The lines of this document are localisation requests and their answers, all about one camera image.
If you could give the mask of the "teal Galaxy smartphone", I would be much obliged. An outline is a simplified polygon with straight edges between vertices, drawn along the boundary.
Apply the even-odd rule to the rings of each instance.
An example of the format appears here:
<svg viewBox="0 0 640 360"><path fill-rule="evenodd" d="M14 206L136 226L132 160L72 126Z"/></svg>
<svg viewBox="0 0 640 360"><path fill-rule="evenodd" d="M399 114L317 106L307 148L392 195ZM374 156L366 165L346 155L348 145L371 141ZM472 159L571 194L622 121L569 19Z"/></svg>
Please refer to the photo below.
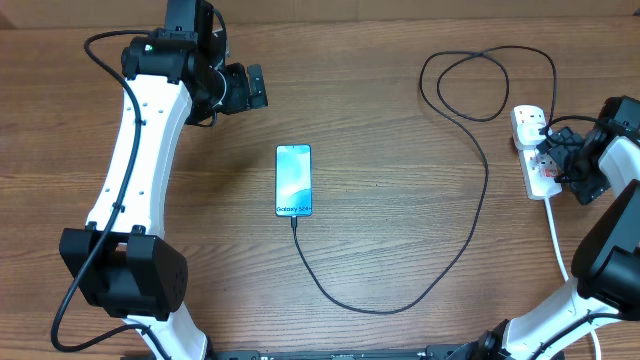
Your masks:
<svg viewBox="0 0 640 360"><path fill-rule="evenodd" d="M276 147L275 213L279 217L311 216L312 156L308 144Z"/></svg>

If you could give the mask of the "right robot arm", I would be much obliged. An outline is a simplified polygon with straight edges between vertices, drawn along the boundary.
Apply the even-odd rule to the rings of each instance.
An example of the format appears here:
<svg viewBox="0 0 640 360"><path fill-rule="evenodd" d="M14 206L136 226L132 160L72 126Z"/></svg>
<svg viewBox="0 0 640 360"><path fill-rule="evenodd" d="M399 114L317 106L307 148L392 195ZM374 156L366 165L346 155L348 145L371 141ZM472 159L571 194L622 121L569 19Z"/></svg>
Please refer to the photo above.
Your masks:
<svg viewBox="0 0 640 360"><path fill-rule="evenodd" d="M554 130L540 109L511 113L529 198L568 187L582 205L606 191L614 201L578 246L565 283L535 309L505 320L450 359L561 359L594 330L639 318L639 102L607 99L586 135Z"/></svg>

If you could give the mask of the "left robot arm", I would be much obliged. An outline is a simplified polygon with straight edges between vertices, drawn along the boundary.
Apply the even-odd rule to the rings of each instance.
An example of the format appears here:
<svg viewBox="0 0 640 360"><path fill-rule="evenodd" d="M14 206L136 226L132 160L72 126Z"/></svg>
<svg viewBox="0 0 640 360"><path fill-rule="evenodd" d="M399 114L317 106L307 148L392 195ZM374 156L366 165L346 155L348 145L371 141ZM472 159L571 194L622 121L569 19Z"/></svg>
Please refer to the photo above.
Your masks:
<svg viewBox="0 0 640 360"><path fill-rule="evenodd" d="M115 79L123 110L109 170L81 229L62 232L71 293L122 320L155 359L211 359L185 305L188 266L165 241L166 191L185 126L267 105L259 65L228 63L228 35L209 2L171 1L164 25L133 30Z"/></svg>

